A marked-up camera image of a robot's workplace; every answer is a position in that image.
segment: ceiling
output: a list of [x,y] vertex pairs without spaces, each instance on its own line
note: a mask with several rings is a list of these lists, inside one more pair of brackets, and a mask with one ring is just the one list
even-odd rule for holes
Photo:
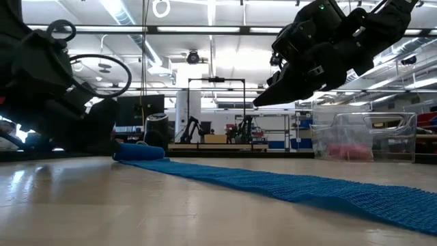
[[[102,0],[102,1],[122,1],[126,10],[130,13],[135,23],[142,20],[142,0]],[[47,25],[57,19],[66,19],[76,25],[117,25],[117,21],[111,16],[104,7],[101,0],[23,0],[23,18],[27,24]],[[357,1],[348,3],[338,1],[340,7],[348,14],[357,6]],[[210,6],[208,15],[208,3],[215,3],[214,8]],[[301,1],[296,6],[295,1],[244,1],[244,6],[240,5],[239,0],[170,0],[171,9],[165,17],[159,18],[154,13],[153,1],[149,3],[147,9],[146,25],[220,25],[220,26],[273,26],[282,27],[293,21],[297,11],[306,5],[307,1]],[[376,1],[363,1],[362,8],[369,11]],[[410,28],[434,28],[437,26],[437,15],[435,5],[432,1],[420,8],[415,8],[412,13]],[[156,10],[158,14],[165,12],[165,3],[158,3]],[[68,43],[69,53],[72,55],[84,53],[101,53],[112,55],[125,64],[132,71],[132,87],[140,87],[141,68],[139,62],[141,49],[128,35],[103,35],[79,34],[75,39]],[[271,55],[271,44],[274,36],[213,36],[215,42],[215,55],[213,65],[215,75],[225,78],[246,79],[246,87],[257,88],[259,84],[265,84],[266,79],[277,69],[269,65]],[[394,47],[411,40],[404,38]],[[198,50],[199,55],[204,57],[206,62],[211,60],[210,49],[211,41],[207,35],[148,35],[147,41],[151,48],[165,60],[169,58],[173,62],[175,72],[183,66],[184,54],[189,50]],[[433,59],[435,44],[428,45],[417,52],[418,63],[426,64]],[[84,81],[89,81],[96,87],[110,87],[114,83],[123,86],[126,80],[126,73],[116,64],[110,61],[100,61],[99,59],[82,60],[83,67],[75,66],[75,75]],[[99,63],[112,65],[111,73],[99,72],[102,70]],[[209,66],[207,64],[196,65],[201,71],[202,76],[209,76]],[[363,85],[371,86],[385,79],[395,76],[400,72],[408,71],[412,66],[402,66],[396,69],[395,61],[385,63],[379,70],[366,74],[360,80],[349,84],[351,87],[361,88]],[[175,87],[170,77],[160,77],[147,73],[148,87]],[[203,83],[202,87],[242,87],[239,82],[217,83],[216,85]],[[399,87],[399,81],[395,81],[384,87]],[[165,93],[174,96],[175,92],[148,92]],[[136,95],[138,92],[127,92],[126,95]],[[249,97],[256,97],[256,93],[248,93]],[[239,98],[240,92],[204,92],[205,97],[218,98]],[[348,102],[351,95],[338,94],[331,95],[327,99],[335,102]]]

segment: blue knitted fabric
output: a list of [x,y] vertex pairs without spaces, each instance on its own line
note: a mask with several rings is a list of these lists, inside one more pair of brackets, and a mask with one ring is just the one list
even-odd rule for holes
[[288,202],[319,201],[348,205],[374,219],[437,235],[437,193],[365,184],[319,176],[275,174],[246,169],[160,161],[121,161],[144,169],[250,191]]

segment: floor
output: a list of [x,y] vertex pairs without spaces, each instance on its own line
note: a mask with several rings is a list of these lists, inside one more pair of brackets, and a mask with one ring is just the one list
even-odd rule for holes
[[[437,192],[437,166],[313,159],[174,159]],[[437,237],[109,158],[0,166],[0,245],[437,245]]]

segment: clear plastic box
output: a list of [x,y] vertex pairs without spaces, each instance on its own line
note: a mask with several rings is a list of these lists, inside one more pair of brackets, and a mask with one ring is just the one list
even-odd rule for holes
[[312,125],[316,158],[414,162],[417,114],[339,113],[329,125]]

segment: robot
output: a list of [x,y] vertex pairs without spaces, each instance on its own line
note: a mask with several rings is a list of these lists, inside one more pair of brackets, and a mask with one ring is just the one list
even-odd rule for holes
[[[373,57],[403,36],[417,1],[382,1],[370,13],[356,8],[349,16],[334,0],[306,5],[273,43],[275,59],[287,63],[253,104],[308,98],[315,90],[342,85],[351,68],[358,75],[372,69]],[[0,115],[21,124],[24,131],[33,129],[60,148],[92,154],[117,152],[119,144],[111,139],[111,131],[119,105],[112,98],[130,86],[127,66],[104,55],[70,57],[66,48],[76,35],[74,25],[57,20],[46,31],[32,31],[23,23],[21,0],[0,1],[0,23]],[[52,37],[54,31],[65,31],[65,26],[72,30],[67,38]],[[102,95],[90,84],[78,83],[72,64],[85,57],[121,65],[128,75],[125,88]],[[86,113],[84,104],[94,96],[104,100]]]

